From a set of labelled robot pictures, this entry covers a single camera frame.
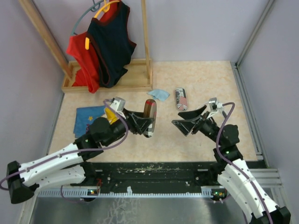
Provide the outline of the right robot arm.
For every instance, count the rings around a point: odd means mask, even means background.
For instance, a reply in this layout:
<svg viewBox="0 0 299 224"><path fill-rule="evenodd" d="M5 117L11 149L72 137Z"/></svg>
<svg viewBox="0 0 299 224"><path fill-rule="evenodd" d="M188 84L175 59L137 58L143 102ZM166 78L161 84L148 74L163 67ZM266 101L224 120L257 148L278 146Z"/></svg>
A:
<svg viewBox="0 0 299 224"><path fill-rule="evenodd" d="M240 153L238 126L227 124L235 104L230 102L230 111L225 114L221 126L211 118L212 114L203 116L205 106L200 109L180 112L181 120L172 124L184 135L201 132L215 142L214 156L216 163L209 169L209 181L220 184L230 197L242 209L249 224L289 224L291 213L287 207L280 207L261 187L252 175L246 161Z"/></svg>

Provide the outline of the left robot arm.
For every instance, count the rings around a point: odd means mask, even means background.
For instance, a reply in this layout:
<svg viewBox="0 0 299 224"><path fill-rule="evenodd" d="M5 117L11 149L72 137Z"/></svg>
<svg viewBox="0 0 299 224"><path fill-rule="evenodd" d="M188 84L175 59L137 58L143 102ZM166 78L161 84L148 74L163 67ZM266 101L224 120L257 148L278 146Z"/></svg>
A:
<svg viewBox="0 0 299 224"><path fill-rule="evenodd" d="M25 202L46 188L94 184L97 173L88 160L119 146L128 133L147 135L156 114L155 109L143 112L123 109L117 112L114 123L104 117L95 119L85 134L53 154L22 164L10 162L4 181L11 204Z"/></svg>

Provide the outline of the plaid glasses case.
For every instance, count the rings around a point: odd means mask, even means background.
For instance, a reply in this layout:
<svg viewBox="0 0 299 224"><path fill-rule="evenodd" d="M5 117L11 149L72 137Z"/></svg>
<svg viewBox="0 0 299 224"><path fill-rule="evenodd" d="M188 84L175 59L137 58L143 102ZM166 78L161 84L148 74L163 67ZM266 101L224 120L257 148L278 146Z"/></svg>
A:
<svg viewBox="0 0 299 224"><path fill-rule="evenodd" d="M150 138L154 134L156 116L157 116L157 103L153 99L147 99L144 105L143 116L145 118L153 118L154 121L148 126L143 135L147 138Z"/></svg>

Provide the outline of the flag newsprint glasses case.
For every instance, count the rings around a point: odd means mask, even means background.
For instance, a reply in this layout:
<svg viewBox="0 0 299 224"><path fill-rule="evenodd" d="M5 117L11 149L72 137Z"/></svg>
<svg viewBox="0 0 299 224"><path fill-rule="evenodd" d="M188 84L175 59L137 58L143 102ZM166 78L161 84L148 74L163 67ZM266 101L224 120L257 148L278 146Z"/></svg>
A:
<svg viewBox="0 0 299 224"><path fill-rule="evenodd" d="M184 88L179 87L175 89L175 102L176 108L180 112L184 112L188 109L187 95Z"/></svg>

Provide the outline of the light blue cloth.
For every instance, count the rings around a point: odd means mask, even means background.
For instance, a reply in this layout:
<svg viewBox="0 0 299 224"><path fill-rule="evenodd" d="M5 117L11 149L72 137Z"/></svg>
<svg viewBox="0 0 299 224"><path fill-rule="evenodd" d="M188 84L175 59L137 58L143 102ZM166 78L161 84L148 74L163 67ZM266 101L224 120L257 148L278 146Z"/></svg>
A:
<svg viewBox="0 0 299 224"><path fill-rule="evenodd" d="M152 96L154 100L159 100L164 102L170 94L167 91L161 90L161 89L154 89L149 92L147 92L148 95Z"/></svg>

